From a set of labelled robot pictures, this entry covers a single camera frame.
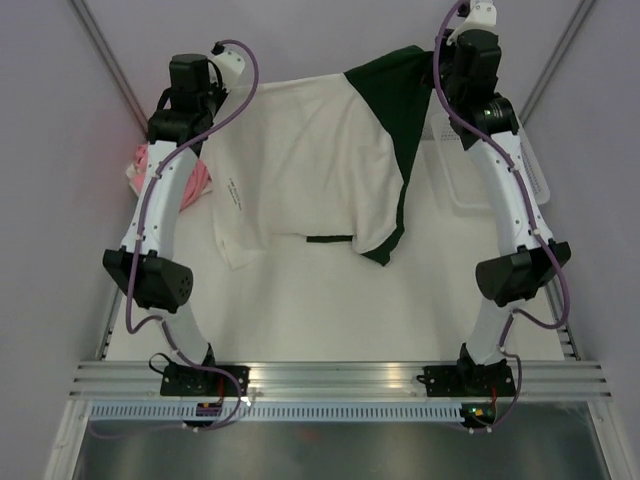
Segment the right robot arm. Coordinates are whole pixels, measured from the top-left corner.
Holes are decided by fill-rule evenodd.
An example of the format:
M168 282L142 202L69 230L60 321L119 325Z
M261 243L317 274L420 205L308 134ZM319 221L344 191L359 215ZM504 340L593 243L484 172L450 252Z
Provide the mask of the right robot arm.
M467 361L456 371L459 388L478 395L503 360L514 313L536 297L571 257L555 240L526 176L520 124L509 100L495 90L501 48L496 34L479 28L447 33L435 77L452 129L478 170L493 212L497 257L475 267L483 296L473 332L461 349Z

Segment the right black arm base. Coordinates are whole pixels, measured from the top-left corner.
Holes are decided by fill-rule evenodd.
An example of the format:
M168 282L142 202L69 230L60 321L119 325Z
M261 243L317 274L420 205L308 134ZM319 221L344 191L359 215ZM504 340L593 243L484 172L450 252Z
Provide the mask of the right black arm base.
M425 387L429 398L513 397L516 383L506 364L463 373L453 365L425 366L416 380Z

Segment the pink t-shirt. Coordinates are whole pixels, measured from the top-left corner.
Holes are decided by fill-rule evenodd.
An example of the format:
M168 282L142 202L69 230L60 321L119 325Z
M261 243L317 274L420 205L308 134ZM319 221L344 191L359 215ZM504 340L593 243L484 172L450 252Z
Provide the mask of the pink t-shirt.
M139 145L134 153L132 161L132 163L136 162L140 166L144 166L146 170L149 158L148 147L148 143ZM209 193L210 191L211 176L206 165L201 160L198 160L187 181L180 210L184 211L186 208L194 204L201 196Z

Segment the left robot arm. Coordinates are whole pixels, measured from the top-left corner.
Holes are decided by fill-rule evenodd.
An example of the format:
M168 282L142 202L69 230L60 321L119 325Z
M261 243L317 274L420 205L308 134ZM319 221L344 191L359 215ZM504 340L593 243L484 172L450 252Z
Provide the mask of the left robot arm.
M210 79L212 62L179 54L169 63L170 85L147 124L147 164L134 216L103 266L125 295L125 328L138 333L156 322L171 351L189 365L184 385L206 396L218 384L210 343L197 326L189 299L192 270L173 259L174 233L189 178L205 132L213 125L224 89Z

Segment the white and green t-shirt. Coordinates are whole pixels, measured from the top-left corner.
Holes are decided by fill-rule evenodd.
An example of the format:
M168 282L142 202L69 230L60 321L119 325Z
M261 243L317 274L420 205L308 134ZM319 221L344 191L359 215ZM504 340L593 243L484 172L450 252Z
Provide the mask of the white and green t-shirt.
M388 264L405 231L432 63L411 45L343 73L259 86L201 153L224 261L242 268L273 237L294 235Z

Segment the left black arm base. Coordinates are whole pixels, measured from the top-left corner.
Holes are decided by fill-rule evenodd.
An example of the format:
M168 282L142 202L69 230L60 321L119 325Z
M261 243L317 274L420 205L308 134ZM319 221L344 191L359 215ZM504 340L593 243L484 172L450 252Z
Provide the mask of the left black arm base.
M162 397L238 397L245 396L250 368L245 365L220 365L225 374L171 364L162 374Z

